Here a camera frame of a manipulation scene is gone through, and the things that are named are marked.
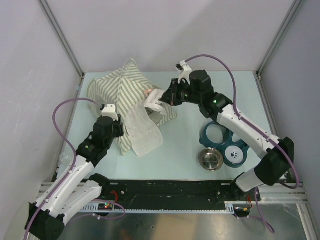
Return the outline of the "green checked cushion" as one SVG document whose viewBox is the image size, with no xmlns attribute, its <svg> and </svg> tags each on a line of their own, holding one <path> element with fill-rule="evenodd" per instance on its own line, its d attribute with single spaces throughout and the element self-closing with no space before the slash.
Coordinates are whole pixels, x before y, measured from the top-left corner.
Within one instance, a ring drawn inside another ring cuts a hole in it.
<svg viewBox="0 0 320 240">
<path fill-rule="evenodd" d="M 165 123 L 165 116 L 162 115 L 160 112 L 147 110 L 147 114 L 157 127 Z"/>
</svg>

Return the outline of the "striped green white pet tent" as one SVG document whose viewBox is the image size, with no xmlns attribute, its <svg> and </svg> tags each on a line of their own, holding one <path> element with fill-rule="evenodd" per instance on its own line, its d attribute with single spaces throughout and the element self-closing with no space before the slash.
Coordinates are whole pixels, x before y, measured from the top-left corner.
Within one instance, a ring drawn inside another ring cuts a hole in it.
<svg viewBox="0 0 320 240">
<path fill-rule="evenodd" d="M 133 58 L 105 76 L 92 79 L 86 96 L 96 103 L 111 103 L 123 121 L 124 135 L 116 140 L 121 155 L 134 150 L 142 157 L 163 144 L 163 135 L 147 110 L 160 112 L 165 123 L 177 118 L 173 108 L 160 101 L 164 90 L 148 80 Z"/>
</svg>

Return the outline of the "stainless steel bowl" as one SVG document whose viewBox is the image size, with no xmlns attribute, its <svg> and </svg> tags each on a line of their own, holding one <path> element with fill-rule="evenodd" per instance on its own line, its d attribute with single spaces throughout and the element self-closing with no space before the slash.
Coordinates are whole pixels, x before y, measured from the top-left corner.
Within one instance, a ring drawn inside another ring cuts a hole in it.
<svg viewBox="0 0 320 240">
<path fill-rule="evenodd" d="M 198 162 L 207 171 L 218 171 L 224 164 L 223 155 L 216 148 L 205 148 L 198 154 Z"/>
</svg>

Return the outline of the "teal double bowl stand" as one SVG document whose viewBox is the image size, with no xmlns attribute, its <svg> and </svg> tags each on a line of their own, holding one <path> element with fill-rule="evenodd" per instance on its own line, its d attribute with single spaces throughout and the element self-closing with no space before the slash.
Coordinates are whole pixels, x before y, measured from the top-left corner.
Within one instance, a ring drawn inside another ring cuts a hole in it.
<svg viewBox="0 0 320 240">
<path fill-rule="evenodd" d="M 231 168 L 240 168 L 247 160 L 249 146 L 226 127 L 212 121 L 200 132 L 199 143 L 205 148 L 215 148 Z"/>
</svg>

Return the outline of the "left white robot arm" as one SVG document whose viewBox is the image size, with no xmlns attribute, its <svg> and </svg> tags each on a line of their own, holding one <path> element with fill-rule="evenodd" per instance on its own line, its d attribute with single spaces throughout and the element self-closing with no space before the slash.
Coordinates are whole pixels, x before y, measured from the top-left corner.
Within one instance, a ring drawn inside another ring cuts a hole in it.
<svg viewBox="0 0 320 240">
<path fill-rule="evenodd" d="M 123 136 L 122 117 L 117 113 L 102 115 L 93 131 L 74 150 L 74 160 L 53 185 L 29 205 L 24 238 L 29 234 L 40 240 L 57 240 L 69 221 L 92 200 L 104 200 L 111 194 L 108 179 L 99 174 L 75 190 L 107 155 L 114 139 Z"/>
</svg>

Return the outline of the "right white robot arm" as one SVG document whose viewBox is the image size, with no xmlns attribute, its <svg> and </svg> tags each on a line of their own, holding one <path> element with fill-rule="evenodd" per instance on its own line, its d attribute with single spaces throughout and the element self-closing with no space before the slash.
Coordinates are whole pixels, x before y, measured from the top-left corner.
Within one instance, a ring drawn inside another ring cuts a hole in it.
<svg viewBox="0 0 320 240">
<path fill-rule="evenodd" d="M 251 189 L 261 185 L 273 186 L 293 168 L 293 141 L 288 137 L 280 139 L 273 134 L 267 134 L 254 122 L 246 119 L 234 102 L 215 92 L 211 78 L 205 70 L 192 71 L 188 78 L 173 78 L 160 100 L 171 106 L 182 103 L 197 105 L 205 118 L 210 118 L 232 131 L 260 158 L 256 167 L 242 173 L 233 181 L 231 194 L 234 199 L 243 200 Z"/>
</svg>

